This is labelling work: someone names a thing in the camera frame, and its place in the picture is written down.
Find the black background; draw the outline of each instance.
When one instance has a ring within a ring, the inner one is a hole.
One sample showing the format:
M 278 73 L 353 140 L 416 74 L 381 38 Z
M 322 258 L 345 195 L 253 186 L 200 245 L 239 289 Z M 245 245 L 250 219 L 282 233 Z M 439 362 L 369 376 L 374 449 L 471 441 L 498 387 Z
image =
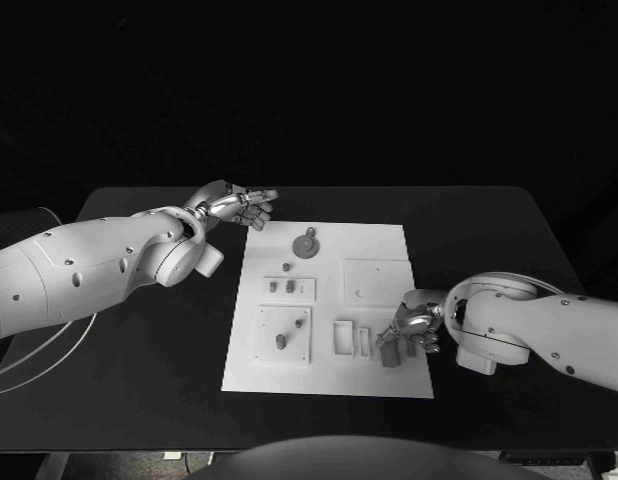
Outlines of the black background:
M 0 9 L 0 211 L 217 178 L 518 185 L 618 300 L 618 2 L 449 8 Z

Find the black table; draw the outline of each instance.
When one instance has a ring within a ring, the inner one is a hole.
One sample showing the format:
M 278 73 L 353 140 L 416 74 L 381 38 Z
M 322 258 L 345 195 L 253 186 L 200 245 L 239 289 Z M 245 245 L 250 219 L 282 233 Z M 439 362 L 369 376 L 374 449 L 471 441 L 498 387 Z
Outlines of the black table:
M 194 188 L 105 188 L 79 220 L 180 205 Z M 403 224 L 419 288 L 451 288 L 508 271 L 585 293 L 540 209 L 516 187 L 281 189 L 275 219 Z M 136 290 L 97 316 L 64 364 L 0 395 L 0 452 L 239 450 L 324 434 L 380 435 L 471 450 L 618 450 L 618 393 L 556 372 L 533 356 L 491 377 L 459 367 L 442 328 L 431 356 L 433 400 L 221 392 L 246 229 L 223 224 L 226 261 L 211 279 Z M 30 364 L 21 382 L 61 356 L 87 320 Z M 17 336 L 5 364 L 57 331 Z

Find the floor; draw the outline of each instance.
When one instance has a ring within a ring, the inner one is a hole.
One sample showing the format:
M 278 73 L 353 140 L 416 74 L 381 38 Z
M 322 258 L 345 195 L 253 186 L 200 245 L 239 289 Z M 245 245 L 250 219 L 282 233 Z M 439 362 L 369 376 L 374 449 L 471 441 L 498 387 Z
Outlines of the floor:
M 500 452 L 475 452 L 494 459 Z M 194 472 L 208 465 L 208 452 L 187 455 Z M 593 480 L 588 465 L 580 467 L 527 467 L 553 480 Z M 161 452 L 72 454 L 63 480 L 183 480 L 187 460 L 164 460 Z

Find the white paper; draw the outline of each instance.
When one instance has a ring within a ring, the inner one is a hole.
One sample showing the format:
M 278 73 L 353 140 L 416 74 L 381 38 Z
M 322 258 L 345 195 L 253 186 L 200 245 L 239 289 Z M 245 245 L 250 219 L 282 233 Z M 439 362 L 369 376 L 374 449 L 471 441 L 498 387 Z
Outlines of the white paper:
M 317 229 L 320 252 L 314 258 L 304 260 L 292 252 L 292 242 L 309 227 Z M 381 365 L 374 342 L 393 320 L 399 305 L 390 308 L 345 305 L 347 259 L 407 261 L 403 226 L 269 222 L 263 232 L 249 230 L 224 391 L 433 398 L 428 358 L 422 349 L 418 357 L 410 358 L 402 342 L 402 366 L 384 368 Z M 291 264 L 289 272 L 283 272 L 283 263 Z M 405 281 L 400 277 L 397 279 L 406 287 L 403 295 L 415 289 L 412 270 L 407 269 L 407 272 L 409 278 Z M 317 279 L 315 302 L 298 304 L 312 308 L 308 366 L 249 361 L 255 348 L 250 341 L 255 338 L 255 315 L 259 306 L 268 304 L 260 298 L 265 277 Z M 360 345 L 358 329 L 370 329 L 370 359 L 361 359 L 358 352 L 351 359 L 334 355 L 332 325 L 337 320 L 353 321 L 356 346 Z

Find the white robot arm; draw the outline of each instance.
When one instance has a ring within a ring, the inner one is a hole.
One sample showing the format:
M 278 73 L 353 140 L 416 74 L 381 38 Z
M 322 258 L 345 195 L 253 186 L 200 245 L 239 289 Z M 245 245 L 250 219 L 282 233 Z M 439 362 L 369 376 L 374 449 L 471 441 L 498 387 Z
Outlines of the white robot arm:
M 442 294 L 409 292 L 392 331 L 432 334 L 443 321 L 459 344 L 461 366 L 493 375 L 497 363 L 527 363 L 533 350 L 565 375 L 618 391 L 618 302 L 566 294 L 531 277 L 503 272 L 471 277 Z M 384 366 L 397 366 L 400 359 L 387 364 L 387 348 L 381 353 Z
M 276 197 L 217 181 L 183 207 L 63 225 L 0 250 L 0 338 L 87 317 L 194 269 L 211 276 L 223 254 L 207 231 L 220 220 L 260 231 Z

